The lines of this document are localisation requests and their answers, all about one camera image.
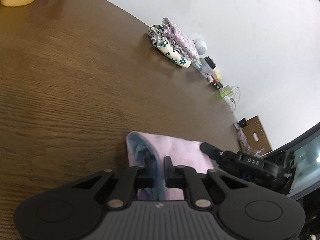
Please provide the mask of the pink blue purple garment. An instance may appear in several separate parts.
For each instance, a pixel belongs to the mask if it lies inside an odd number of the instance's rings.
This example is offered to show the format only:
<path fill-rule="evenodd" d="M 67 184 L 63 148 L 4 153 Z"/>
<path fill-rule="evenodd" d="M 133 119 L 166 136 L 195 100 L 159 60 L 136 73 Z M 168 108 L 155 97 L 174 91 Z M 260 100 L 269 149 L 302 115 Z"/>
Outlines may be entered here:
<path fill-rule="evenodd" d="M 208 157 L 200 150 L 199 141 L 184 140 L 166 135 L 130 132 L 126 137 L 127 155 L 130 166 L 145 166 L 155 161 L 156 181 L 153 188 L 138 191 L 139 200 L 183 200 L 183 191 L 165 186 L 164 158 L 169 156 L 173 165 L 190 166 L 199 173 L 213 168 Z"/>

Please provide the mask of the brown perforated board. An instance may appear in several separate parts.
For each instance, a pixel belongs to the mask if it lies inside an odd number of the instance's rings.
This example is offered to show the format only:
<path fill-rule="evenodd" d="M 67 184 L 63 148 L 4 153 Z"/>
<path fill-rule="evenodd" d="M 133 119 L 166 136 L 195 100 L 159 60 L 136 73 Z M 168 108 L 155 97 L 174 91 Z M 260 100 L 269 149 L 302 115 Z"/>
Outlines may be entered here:
<path fill-rule="evenodd" d="M 242 129 L 251 148 L 262 150 L 262 154 L 272 151 L 272 147 L 258 116 L 246 120 L 246 126 Z"/>

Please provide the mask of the green perfume bottle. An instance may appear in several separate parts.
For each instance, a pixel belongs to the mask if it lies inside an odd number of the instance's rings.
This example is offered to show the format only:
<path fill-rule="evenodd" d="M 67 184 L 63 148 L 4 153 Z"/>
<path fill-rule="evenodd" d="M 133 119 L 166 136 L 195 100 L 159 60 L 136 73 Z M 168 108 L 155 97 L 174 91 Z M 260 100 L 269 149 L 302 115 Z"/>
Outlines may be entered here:
<path fill-rule="evenodd" d="M 232 87 L 230 87 L 229 85 L 226 85 L 225 87 L 220 88 L 219 93 L 222 99 L 233 96 L 234 94 Z"/>

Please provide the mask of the dark brown small box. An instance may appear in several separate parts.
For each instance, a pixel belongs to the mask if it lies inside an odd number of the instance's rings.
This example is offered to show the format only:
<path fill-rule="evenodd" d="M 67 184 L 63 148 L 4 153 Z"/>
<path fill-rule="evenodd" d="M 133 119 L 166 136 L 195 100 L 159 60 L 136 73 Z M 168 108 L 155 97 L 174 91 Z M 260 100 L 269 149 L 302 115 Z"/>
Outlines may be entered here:
<path fill-rule="evenodd" d="M 216 89 L 221 89 L 223 84 L 221 83 L 222 77 L 218 71 L 213 71 L 213 74 L 207 77 L 209 83 L 211 83 Z"/>

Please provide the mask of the small black box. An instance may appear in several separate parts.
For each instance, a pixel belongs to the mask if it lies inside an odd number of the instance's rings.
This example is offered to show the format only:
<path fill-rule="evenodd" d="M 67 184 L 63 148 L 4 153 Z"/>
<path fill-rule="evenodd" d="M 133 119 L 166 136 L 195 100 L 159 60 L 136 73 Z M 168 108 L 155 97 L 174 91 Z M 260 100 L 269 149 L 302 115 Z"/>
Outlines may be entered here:
<path fill-rule="evenodd" d="M 212 68 L 212 69 L 216 68 L 216 64 L 209 56 L 205 57 L 204 60 L 210 66 L 210 68 Z"/>

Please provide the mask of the clear plastic container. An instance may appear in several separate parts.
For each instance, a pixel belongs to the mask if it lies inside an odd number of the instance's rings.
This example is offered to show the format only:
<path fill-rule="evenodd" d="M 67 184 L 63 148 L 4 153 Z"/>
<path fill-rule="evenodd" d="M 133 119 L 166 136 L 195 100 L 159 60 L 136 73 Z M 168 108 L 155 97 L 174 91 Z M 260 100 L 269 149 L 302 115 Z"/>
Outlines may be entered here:
<path fill-rule="evenodd" d="M 209 82 L 213 82 L 213 68 L 207 63 L 205 59 L 199 59 L 192 62 L 193 67 L 198 70 Z"/>

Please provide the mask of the white round lamp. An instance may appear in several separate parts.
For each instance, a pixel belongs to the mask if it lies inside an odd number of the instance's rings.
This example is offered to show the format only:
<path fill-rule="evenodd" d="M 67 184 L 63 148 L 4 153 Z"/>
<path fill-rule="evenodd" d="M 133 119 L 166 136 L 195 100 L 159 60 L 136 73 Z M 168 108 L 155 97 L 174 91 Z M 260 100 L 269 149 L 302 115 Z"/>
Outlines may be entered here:
<path fill-rule="evenodd" d="M 204 55 L 207 52 L 207 44 L 202 39 L 194 39 L 193 40 L 194 46 L 199 55 Z"/>

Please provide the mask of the folded pink floral cloth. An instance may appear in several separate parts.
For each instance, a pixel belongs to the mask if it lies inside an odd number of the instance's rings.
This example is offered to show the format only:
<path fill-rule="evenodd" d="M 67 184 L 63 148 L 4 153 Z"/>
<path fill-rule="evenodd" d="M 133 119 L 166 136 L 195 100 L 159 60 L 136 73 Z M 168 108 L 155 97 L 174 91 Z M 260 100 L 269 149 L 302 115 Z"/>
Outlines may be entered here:
<path fill-rule="evenodd" d="M 200 58 L 193 41 L 181 31 L 176 23 L 165 17 L 162 20 L 162 27 L 164 35 L 181 56 L 186 57 L 189 61 Z"/>

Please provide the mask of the folded cream green-flower cloth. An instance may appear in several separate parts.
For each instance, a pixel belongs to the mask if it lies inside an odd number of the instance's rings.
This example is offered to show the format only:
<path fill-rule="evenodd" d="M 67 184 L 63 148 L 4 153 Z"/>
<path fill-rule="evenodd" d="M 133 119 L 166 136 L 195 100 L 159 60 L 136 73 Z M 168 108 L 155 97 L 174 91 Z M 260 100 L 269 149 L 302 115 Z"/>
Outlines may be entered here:
<path fill-rule="evenodd" d="M 182 67 L 189 68 L 191 61 L 182 56 L 178 50 L 173 47 L 169 39 L 164 34 L 164 28 L 161 25 L 153 25 L 148 29 L 152 46 L 159 50 L 165 57 L 167 57 L 174 64 Z"/>

